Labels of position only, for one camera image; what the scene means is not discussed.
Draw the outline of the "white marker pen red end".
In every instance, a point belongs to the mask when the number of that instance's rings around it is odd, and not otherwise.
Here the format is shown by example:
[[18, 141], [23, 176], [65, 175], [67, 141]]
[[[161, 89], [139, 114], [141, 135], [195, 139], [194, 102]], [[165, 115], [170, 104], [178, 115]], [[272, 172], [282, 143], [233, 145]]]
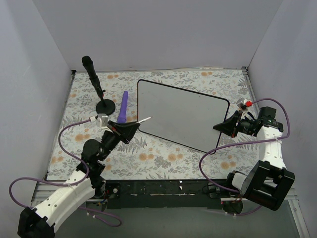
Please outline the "white marker pen red end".
[[137, 123], [140, 123], [140, 124], [141, 124], [141, 123], [144, 123], [144, 122], [150, 120], [151, 118], [153, 118], [153, 117], [147, 117], [147, 118], [145, 118], [145, 119], [139, 120]]

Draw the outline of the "white whiteboard black frame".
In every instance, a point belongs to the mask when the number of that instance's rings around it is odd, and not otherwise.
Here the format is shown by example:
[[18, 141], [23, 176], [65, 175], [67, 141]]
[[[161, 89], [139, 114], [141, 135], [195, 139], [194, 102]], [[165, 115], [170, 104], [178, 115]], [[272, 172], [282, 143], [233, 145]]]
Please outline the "white whiteboard black frame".
[[214, 125], [225, 121], [230, 102], [158, 82], [137, 83], [138, 119], [143, 133], [201, 152], [218, 146], [221, 133]]

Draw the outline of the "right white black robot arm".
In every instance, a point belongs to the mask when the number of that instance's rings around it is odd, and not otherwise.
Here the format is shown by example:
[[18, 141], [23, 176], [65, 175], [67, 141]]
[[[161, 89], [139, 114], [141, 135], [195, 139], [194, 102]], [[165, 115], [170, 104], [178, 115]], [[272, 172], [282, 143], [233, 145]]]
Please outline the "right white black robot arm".
[[230, 197], [242, 197], [276, 211], [295, 181], [295, 175], [286, 169], [282, 158], [280, 137], [283, 124], [275, 119], [276, 109], [262, 107], [256, 119], [235, 113], [213, 128], [230, 137], [238, 133], [251, 135], [261, 141], [259, 160], [248, 175], [232, 172], [227, 176], [224, 191]]

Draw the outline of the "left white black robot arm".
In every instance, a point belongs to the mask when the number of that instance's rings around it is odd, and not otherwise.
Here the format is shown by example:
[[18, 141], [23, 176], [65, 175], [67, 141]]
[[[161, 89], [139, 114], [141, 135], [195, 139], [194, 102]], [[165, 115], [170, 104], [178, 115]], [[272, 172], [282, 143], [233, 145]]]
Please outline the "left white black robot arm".
[[20, 214], [17, 234], [21, 238], [53, 238], [60, 225], [88, 199], [105, 194], [106, 181], [101, 176], [107, 156], [123, 142], [129, 144], [140, 122], [109, 121], [101, 141], [85, 142], [79, 165], [69, 179], [45, 201]]

